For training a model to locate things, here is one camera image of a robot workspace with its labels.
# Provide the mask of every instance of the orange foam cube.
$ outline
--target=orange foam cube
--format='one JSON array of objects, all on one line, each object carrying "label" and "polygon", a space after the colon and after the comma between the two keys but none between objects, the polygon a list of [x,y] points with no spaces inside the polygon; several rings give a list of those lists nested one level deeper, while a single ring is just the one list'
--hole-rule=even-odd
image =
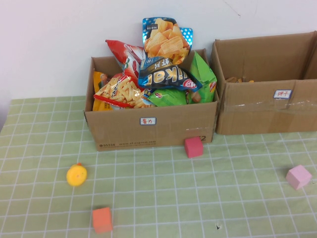
[{"label": "orange foam cube", "polygon": [[93,226],[98,234],[112,231],[110,208],[105,207],[93,211]]}]

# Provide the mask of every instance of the green snack bag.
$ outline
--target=green snack bag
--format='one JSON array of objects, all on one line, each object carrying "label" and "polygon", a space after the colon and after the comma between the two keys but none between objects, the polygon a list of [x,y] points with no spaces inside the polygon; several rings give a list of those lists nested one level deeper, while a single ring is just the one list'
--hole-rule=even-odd
[{"label": "green snack bag", "polygon": [[190,73],[197,78],[203,85],[197,92],[190,92],[187,94],[189,104],[192,103],[210,103],[214,97],[217,79],[208,64],[195,52]]},{"label": "green snack bag", "polygon": [[149,100],[158,107],[186,105],[186,92],[174,88],[157,89],[150,96]]}]

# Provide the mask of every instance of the red snack bag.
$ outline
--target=red snack bag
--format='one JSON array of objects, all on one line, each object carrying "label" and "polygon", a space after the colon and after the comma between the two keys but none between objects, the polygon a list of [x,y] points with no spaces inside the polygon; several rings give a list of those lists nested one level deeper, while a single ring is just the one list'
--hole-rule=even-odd
[{"label": "red snack bag", "polygon": [[131,77],[118,73],[94,97],[122,108],[153,107],[153,104],[144,95],[144,91],[135,84],[135,80]]},{"label": "red snack bag", "polygon": [[106,42],[121,65],[124,75],[130,76],[133,80],[137,80],[141,61],[145,59],[143,48],[128,45],[121,41],[106,40]]}]

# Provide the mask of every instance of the white label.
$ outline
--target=white label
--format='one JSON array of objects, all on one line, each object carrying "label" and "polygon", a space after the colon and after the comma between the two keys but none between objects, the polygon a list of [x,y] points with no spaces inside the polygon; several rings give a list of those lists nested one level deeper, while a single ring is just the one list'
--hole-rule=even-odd
[{"label": "white label", "polygon": [[141,125],[155,125],[157,123],[156,118],[140,118]]},{"label": "white label", "polygon": [[273,98],[289,99],[291,97],[292,90],[276,90]]}]

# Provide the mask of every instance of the red foam cube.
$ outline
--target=red foam cube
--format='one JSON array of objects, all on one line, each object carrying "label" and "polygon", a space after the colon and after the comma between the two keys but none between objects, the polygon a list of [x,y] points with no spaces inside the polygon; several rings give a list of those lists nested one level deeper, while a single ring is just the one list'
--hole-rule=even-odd
[{"label": "red foam cube", "polygon": [[298,190],[308,184],[312,177],[311,173],[304,166],[299,165],[288,171],[286,180],[295,190]]},{"label": "red foam cube", "polygon": [[188,158],[194,158],[203,154],[203,144],[200,137],[185,139],[185,151]]},{"label": "red foam cube", "polygon": [[98,234],[112,231],[110,208],[105,207],[93,211],[93,226]]}]

